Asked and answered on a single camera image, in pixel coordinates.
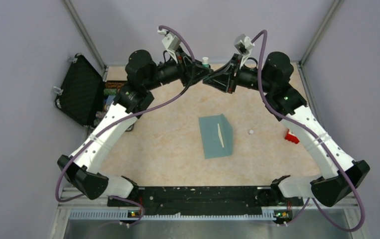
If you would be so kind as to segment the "green white glue stick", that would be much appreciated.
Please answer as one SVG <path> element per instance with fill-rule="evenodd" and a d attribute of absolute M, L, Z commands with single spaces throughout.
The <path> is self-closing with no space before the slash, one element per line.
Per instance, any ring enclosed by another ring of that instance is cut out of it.
<path fill-rule="evenodd" d="M 209 58 L 207 56 L 202 57 L 202 65 L 206 68 L 210 68 Z"/>

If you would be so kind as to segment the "beige letter paper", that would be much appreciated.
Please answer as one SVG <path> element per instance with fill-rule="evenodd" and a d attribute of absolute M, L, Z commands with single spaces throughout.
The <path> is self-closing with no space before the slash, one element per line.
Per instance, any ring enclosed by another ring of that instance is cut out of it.
<path fill-rule="evenodd" d="M 221 131 L 221 125 L 219 123 L 217 123 L 217 131 L 218 131 L 218 138 L 221 143 L 221 147 L 225 148 L 224 139 L 223 139 L 223 135 Z"/>

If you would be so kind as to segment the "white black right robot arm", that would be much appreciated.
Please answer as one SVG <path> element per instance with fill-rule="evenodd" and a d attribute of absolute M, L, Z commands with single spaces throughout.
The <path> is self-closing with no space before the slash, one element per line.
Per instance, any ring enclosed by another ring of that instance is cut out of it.
<path fill-rule="evenodd" d="M 319 176 L 282 176 L 272 182 L 271 200 L 284 205 L 292 197 L 313 198 L 332 207 L 358 188 L 370 171 L 364 161 L 356 161 L 321 126 L 307 101 L 291 86 L 294 71 L 282 52 L 268 54 L 261 69 L 262 93 L 278 112 L 277 120 L 293 133 L 319 167 Z"/>

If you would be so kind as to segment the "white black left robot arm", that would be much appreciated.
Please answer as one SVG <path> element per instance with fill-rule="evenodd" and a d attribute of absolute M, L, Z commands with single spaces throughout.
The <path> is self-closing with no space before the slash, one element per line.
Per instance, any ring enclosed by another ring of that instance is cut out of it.
<path fill-rule="evenodd" d="M 209 58 L 197 60 L 182 48 L 173 51 L 170 59 L 156 64 L 146 50 L 134 51 L 125 67 L 127 81 L 119 89 L 107 113 L 83 144 L 70 155 L 61 155 L 57 161 L 65 178 L 80 196 L 94 200 L 102 195 L 114 194 L 127 206 L 138 200 L 135 184 L 121 176 L 110 179 L 99 172 L 111 148 L 126 130 L 143 114 L 160 109 L 181 97 L 190 86 L 212 73 Z M 183 90 L 172 99 L 152 107 L 152 90 L 180 80 Z"/>

